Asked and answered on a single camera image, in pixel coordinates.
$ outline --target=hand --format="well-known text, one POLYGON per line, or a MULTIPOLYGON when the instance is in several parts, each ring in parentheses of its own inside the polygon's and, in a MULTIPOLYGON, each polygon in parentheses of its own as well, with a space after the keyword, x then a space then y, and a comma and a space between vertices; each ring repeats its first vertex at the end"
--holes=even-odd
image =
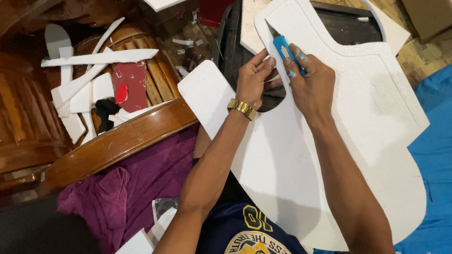
POLYGON ((273 57, 263 61, 267 56, 267 49, 264 49, 239 69, 235 99, 243 101, 254 110, 262 106, 264 90, 283 83, 281 78, 268 82, 278 75, 278 71, 275 69, 276 61, 273 57))
POLYGON ((334 124, 331 115, 336 73, 313 55, 306 55, 295 44, 290 44, 295 59, 305 69, 300 75, 298 65, 289 57, 283 61, 297 108, 303 113, 311 130, 334 124))

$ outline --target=gold wristwatch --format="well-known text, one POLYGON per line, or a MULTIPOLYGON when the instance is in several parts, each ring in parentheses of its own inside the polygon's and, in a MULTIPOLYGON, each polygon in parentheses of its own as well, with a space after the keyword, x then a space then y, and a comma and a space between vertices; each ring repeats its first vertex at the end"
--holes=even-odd
POLYGON ((231 101, 227 105, 227 111, 229 112, 231 110, 231 108, 237 109, 238 111, 245 114, 245 116, 247 116, 250 119, 250 121, 252 121, 254 119, 254 117, 256 116, 256 110, 254 110, 254 108, 250 107, 248 104, 244 103, 243 101, 231 99, 231 101))

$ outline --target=blue tarp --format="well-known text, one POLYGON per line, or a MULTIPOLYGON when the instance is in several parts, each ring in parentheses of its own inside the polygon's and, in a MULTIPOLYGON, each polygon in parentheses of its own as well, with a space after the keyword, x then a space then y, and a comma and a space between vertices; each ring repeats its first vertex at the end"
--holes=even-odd
MULTIPOLYGON (((396 244, 395 250, 402 254, 450 254, 452 253, 452 65, 424 79, 414 92, 430 121, 430 126, 408 147, 424 180, 427 211, 421 225, 405 240, 396 244)), ((314 253, 333 252, 316 249, 314 253)))

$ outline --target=cardboard box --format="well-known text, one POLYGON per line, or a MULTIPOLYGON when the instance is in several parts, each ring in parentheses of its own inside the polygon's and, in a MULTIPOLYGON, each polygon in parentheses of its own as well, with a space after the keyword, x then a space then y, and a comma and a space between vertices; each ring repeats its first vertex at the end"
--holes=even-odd
POLYGON ((422 42, 452 38, 452 0, 402 0, 422 42))

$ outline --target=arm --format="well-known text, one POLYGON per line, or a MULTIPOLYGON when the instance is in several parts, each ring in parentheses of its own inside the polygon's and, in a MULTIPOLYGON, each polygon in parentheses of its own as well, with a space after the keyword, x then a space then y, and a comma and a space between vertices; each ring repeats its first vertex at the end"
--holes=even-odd
POLYGON ((334 70, 291 44, 306 70, 302 77, 290 58, 284 59, 292 94, 314 136, 330 210, 353 254, 394 254, 388 219, 350 155, 331 115, 334 70))
MULTIPOLYGON (((275 59, 266 50, 257 54, 239 71, 236 99, 258 109, 262 105, 264 87, 278 85, 281 80, 265 81, 276 76, 275 59)), ((154 250, 154 254, 193 254, 201 226, 220 197, 232 160, 250 120, 232 109, 206 152, 192 168, 182 186, 178 210, 154 250)))

